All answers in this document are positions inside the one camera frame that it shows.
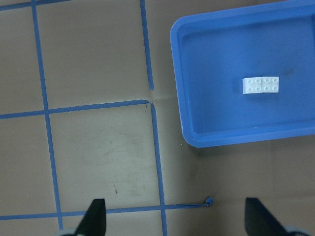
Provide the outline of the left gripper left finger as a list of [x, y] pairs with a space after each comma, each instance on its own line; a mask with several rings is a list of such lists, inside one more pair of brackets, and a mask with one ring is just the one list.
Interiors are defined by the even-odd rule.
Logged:
[[94, 199], [76, 228], [75, 236], [104, 236], [106, 234], [105, 199]]

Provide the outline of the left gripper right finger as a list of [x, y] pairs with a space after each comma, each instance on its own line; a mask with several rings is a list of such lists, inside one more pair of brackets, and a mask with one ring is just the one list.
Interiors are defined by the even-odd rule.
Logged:
[[289, 232], [258, 198], [245, 201], [245, 230], [249, 236], [288, 236]]

